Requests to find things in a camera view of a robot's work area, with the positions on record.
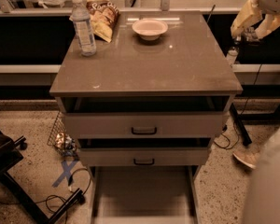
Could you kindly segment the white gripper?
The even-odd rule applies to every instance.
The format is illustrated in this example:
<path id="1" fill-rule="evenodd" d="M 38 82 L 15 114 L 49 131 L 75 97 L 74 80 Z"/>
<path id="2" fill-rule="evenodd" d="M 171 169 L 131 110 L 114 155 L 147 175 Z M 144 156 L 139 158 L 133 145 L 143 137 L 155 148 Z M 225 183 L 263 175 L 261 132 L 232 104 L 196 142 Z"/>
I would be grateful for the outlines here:
<path id="1" fill-rule="evenodd" d="M 259 0 L 259 2 L 257 0 L 248 0 L 231 25 L 232 38 L 239 36 L 246 28 L 262 20 L 259 7 L 267 14 L 255 30 L 258 39 L 264 38 L 280 27 L 280 0 Z"/>

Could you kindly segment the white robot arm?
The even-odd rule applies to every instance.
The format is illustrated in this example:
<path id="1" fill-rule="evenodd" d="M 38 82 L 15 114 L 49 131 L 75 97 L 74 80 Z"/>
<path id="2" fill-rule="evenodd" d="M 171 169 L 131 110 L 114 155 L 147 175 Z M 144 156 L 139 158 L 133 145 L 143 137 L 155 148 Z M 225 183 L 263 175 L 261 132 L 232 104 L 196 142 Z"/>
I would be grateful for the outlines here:
<path id="1" fill-rule="evenodd" d="M 231 25 L 231 36 L 254 24 L 258 39 L 280 27 L 280 0 L 247 0 Z M 280 224 L 280 128 L 265 143 L 252 172 L 243 224 Z"/>

